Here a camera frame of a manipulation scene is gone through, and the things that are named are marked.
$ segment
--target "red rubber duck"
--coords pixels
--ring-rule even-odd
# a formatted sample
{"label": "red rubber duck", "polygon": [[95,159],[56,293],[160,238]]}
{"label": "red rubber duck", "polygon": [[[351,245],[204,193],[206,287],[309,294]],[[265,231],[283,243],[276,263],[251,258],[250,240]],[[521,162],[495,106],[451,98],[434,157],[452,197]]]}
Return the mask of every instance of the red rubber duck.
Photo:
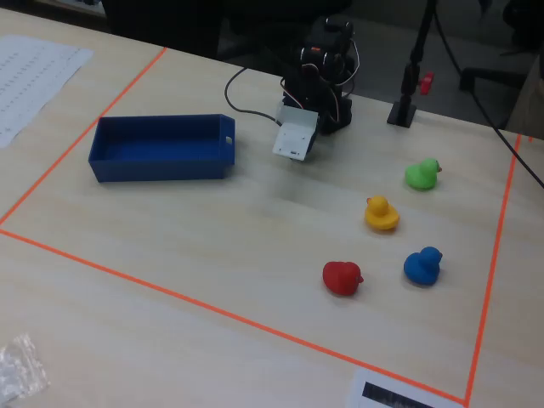
{"label": "red rubber duck", "polygon": [[328,262],[323,268],[326,287],[337,295],[353,295],[363,280],[359,266],[353,262]]}

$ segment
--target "orange tape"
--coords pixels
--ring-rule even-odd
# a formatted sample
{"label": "orange tape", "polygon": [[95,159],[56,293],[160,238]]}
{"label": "orange tape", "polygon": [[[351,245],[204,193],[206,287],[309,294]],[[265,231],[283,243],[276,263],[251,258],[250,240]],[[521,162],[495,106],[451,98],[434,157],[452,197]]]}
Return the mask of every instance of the orange tape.
{"label": "orange tape", "polygon": [[50,168],[48,168],[48,170],[42,174],[42,176],[36,180],[36,182],[31,186],[30,189],[28,189],[28,191],[23,194],[23,196],[8,210],[8,212],[6,212],[4,214],[4,216],[2,218],[0,218],[0,225],[3,224],[6,219],[8,219],[14,212],[15,210],[17,210],[17,208],[19,208],[19,206],[23,203],[23,201],[25,201],[28,196],[30,194],[32,194],[32,192],[37,188],[38,185],[40,185],[42,183],[42,181],[66,158],[66,156],[68,156],[68,154],[74,149],[74,147],[77,146],[77,144],[79,142],[82,141],[82,139],[87,136],[87,133],[90,132],[90,130],[92,128],[94,128],[94,125],[96,125],[96,123],[98,123],[99,119],[105,115],[106,113],[108,113],[108,111],[117,103],[119,102],[119,100],[125,96],[125,94],[130,90],[130,88],[132,88],[134,86],[134,84],[139,81],[139,79],[147,72],[150,70],[150,68],[164,55],[164,53],[167,51],[166,48],[163,48],[161,50],[161,52],[159,54],[156,55],[156,57],[122,90],[121,93],[119,93],[115,99],[113,99],[113,101],[108,105],[107,108],[104,109],[104,111],[99,115],[99,117],[97,117],[96,119],[94,119],[93,123],[91,123],[89,125],[89,127],[87,127],[87,129],[85,129],[83,131],[83,133],[74,141],[74,143],[72,143],[68,149],[66,149],[66,151],[60,155],[60,157],[51,165]]}
{"label": "orange tape", "polygon": [[202,301],[200,301],[198,299],[194,299],[192,297],[185,296],[185,295],[183,295],[181,293],[178,293],[178,292],[172,291],[170,289],[167,289],[166,287],[158,286],[158,285],[156,285],[154,283],[151,283],[151,282],[148,282],[146,280],[142,280],[140,278],[136,278],[136,277],[131,276],[131,275],[123,274],[122,272],[119,272],[117,270],[107,268],[105,266],[99,265],[97,263],[88,261],[88,260],[83,259],[83,258],[79,258],[79,257],[77,257],[75,255],[69,254],[68,252],[64,252],[64,251],[61,251],[59,249],[53,248],[53,247],[51,247],[49,245],[45,245],[45,244],[42,244],[40,242],[31,240],[29,238],[25,238],[24,236],[14,234],[13,232],[6,231],[5,229],[0,229],[0,234],[9,236],[10,238],[14,238],[14,239],[16,239],[18,241],[22,241],[22,242],[25,242],[27,244],[33,245],[34,247],[42,248],[45,251],[55,253],[57,255],[60,255],[61,257],[71,259],[72,261],[76,261],[76,262],[78,262],[80,264],[89,266],[91,268],[101,270],[102,272],[105,272],[106,274],[114,275],[114,276],[116,276],[118,278],[124,279],[126,281],[130,281],[130,282],[135,283],[137,285],[145,286],[145,287],[148,287],[150,289],[153,289],[154,291],[158,291],[158,292],[164,293],[165,295],[172,296],[173,298],[177,298],[177,299],[183,300],[185,302],[194,304],[195,306],[207,309],[207,310],[209,310],[209,311],[211,311],[213,313],[217,313],[219,315],[228,317],[230,319],[237,320],[240,323],[244,323],[245,325],[255,327],[256,329],[262,330],[264,332],[273,334],[273,335],[278,336],[278,337],[285,338],[286,340],[289,340],[291,342],[300,344],[301,346],[307,347],[309,349],[313,349],[313,350],[318,351],[320,353],[328,354],[328,355],[330,355],[332,357],[336,357],[337,359],[347,361],[348,363],[351,363],[351,364],[355,364],[356,366],[364,367],[364,368],[366,368],[368,370],[378,372],[380,374],[383,374],[384,376],[391,377],[391,378],[394,378],[395,380],[399,380],[399,381],[401,381],[403,383],[410,384],[413,387],[418,387],[418,388],[424,389],[425,391],[428,391],[429,393],[436,394],[436,395],[438,395],[438,396],[440,396],[442,398],[446,398],[447,400],[454,401],[454,402],[456,402],[458,404],[462,404],[462,402],[463,402],[463,399],[461,399],[461,398],[458,398],[458,397],[456,397],[454,395],[450,395],[448,393],[445,393],[444,391],[440,391],[439,389],[430,387],[430,386],[428,386],[426,384],[423,384],[422,382],[418,382],[418,381],[412,380],[410,378],[400,376],[399,374],[395,374],[394,372],[385,370],[385,369],[377,367],[375,365],[368,364],[368,363],[365,363],[364,361],[354,359],[353,357],[349,357],[349,356],[347,356],[345,354],[340,354],[340,353],[337,353],[336,351],[330,350],[328,348],[321,347],[321,346],[319,346],[317,344],[314,344],[314,343],[311,343],[311,342],[307,342],[306,340],[303,340],[302,338],[295,337],[295,336],[292,336],[291,334],[284,333],[283,331],[279,331],[279,330],[273,329],[272,327],[262,325],[261,323],[257,323],[254,320],[249,320],[249,319],[247,319],[247,318],[245,318],[243,316],[240,316],[238,314],[231,313],[228,310],[224,310],[224,309],[218,308],[216,306],[213,306],[213,305],[211,305],[209,303],[202,302]]}
{"label": "orange tape", "polygon": [[[519,145],[521,144],[521,134],[518,134],[516,139],[516,145],[514,149],[519,151]],[[510,196],[510,189],[512,188],[513,171],[516,168],[516,157],[512,155],[510,161],[510,170],[508,171],[507,185],[504,188],[504,195],[502,196],[501,214],[499,215],[499,222],[496,226],[495,233],[495,245],[493,246],[493,255],[491,256],[490,273],[487,277],[487,286],[485,287],[484,306],[482,308],[482,315],[479,320],[478,336],[476,337],[476,344],[474,345],[473,361],[470,366],[470,372],[468,373],[467,391],[465,392],[465,400],[463,405],[468,407],[470,404],[470,398],[473,393],[474,378],[476,377],[476,369],[478,368],[479,354],[482,349],[482,342],[484,340],[485,321],[487,320],[487,313],[490,308],[491,291],[493,289],[493,280],[495,279],[496,260],[499,256],[499,250],[501,248],[502,227],[504,226],[504,218],[507,215],[507,204]]]}

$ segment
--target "green rubber duck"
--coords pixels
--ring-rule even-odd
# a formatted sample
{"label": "green rubber duck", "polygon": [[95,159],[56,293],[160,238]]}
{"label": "green rubber duck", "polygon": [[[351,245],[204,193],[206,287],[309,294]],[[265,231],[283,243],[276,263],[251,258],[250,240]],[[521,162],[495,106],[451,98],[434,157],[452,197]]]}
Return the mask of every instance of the green rubber duck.
{"label": "green rubber duck", "polygon": [[406,183],[416,190],[431,190],[436,185],[437,174],[442,171],[436,159],[425,159],[409,166],[405,171]]}

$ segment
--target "black cable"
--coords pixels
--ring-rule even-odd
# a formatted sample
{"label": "black cable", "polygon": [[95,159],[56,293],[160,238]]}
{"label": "black cable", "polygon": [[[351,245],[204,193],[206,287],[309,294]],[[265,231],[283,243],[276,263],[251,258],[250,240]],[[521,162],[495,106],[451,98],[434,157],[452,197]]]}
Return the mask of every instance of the black cable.
{"label": "black cable", "polygon": [[[450,44],[448,43],[448,40],[445,37],[444,31],[442,30],[442,25],[440,24],[439,20],[439,14],[436,10],[434,10],[434,22],[436,23],[436,29],[440,34],[440,38],[442,38],[442,43],[444,43],[444,47],[448,55],[450,56],[451,63],[455,66],[457,73],[459,76],[462,74],[461,67],[459,64],[457,64],[456,57],[453,55],[453,52],[451,51]],[[485,108],[482,106],[482,103],[479,101],[478,97],[476,96],[476,93],[474,91],[469,91],[472,95],[474,102],[479,107],[479,109],[482,112],[482,115],[484,115],[485,120],[490,124],[490,126],[493,128],[495,133],[501,138],[501,140],[504,142],[504,144],[507,146],[507,148],[512,152],[512,154],[518,159],[518,162],[525,167],[525,170],[529,172],[531,176],[533,176],[533,179],[536,180],[536,182],[544,189],[544,183],[542,183],[542,180],[533,172],[533,170],[525,163],[524,159],[522,159],[518,152],[512,147],[511,144],[508,143],[508,140],[504,137],[504,135],[501,133],[501,131],[495,126],[493,121],[491,120],[490,116],[485,111]]]}
{"label": "black cable", "polygon": [[232,78],[229,79],[229,81],[227,82],[227,84],[225,85],[224,87],[224,98],[227,99],[227,104],[230,105],[230,107],[232,109],[234,109],[235,111],[237,112],[241,112],[241,113],[251,113],[253,115],[259,115],[259,116],[262,116],[262,117],[266,117],[267,119],[270,119],[272,122],[275,122],[278,126],[281,126],[281,122],[278,121],[277,119],[273,118],[272,116],[270,115],[267,115],[266,113],[263,113],[263,112],[257,112],[256,110],[247,110],[247,109],[238,109],[237,107],[235,107],[234,105],[232,105],[232,103],[230,102],[230,99],[229,99],[229,86],[230,84],[236,79],[236,77],[238,77],[243,71],[245,71],[247,68],[242,68],[241,70],[239,70],[238,72],[236,72]]}

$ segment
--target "plastic bag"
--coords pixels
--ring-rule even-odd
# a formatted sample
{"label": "plastic bag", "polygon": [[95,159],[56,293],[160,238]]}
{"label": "plastic bag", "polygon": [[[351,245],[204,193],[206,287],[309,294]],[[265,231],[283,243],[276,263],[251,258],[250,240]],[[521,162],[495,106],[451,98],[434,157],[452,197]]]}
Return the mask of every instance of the plastic bag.
{"label": "plastic bag", "polygon": [[0,407],[38,393],[48,385],[36,348],[27,334],[0,349]]}

